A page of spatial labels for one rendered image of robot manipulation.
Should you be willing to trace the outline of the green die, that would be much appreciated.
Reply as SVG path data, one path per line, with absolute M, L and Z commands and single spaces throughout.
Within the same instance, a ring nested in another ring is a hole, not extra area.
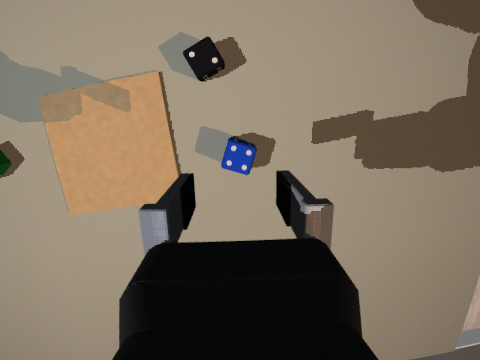
M 0 150 L 0 178 L 3 176 L 3 174 L 7 171 L 7 169 L 10 166 L 11 166 L 11 162 Z

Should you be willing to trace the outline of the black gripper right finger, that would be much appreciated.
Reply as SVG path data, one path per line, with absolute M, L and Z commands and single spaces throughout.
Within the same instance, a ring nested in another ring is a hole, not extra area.
M 276 205 L 296 238 L 319 239 L 331 250 L 334 204 L 316 199 L 289 171 L 276 172 Z

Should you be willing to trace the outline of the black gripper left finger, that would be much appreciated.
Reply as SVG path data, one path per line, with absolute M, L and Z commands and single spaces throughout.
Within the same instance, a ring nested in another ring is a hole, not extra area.
M 144 257 L 155 245 L 178 242 L 195 208 L 193 173 L 181 173 L 156 204 L 144 204 L 138 211 Z

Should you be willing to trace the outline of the black die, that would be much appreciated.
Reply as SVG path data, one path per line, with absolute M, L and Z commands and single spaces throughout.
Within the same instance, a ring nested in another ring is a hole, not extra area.
M 210 37 L 184 50 L 183 55 L 196 77 L 202 82 L 225 68 L 224 60 Z

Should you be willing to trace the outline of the tan flat mat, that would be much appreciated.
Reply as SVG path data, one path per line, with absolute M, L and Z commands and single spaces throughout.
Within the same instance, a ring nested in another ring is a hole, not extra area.
M 39 101 L 70 215 L 156 203 L 179 176 L 159 71 Z

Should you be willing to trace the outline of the blue die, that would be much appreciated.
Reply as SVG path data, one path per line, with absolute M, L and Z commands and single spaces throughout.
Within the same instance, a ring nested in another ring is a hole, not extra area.
M 229 138 L 221 167 L 227 170 L 248 175 L 257 152 L 254 144 Z

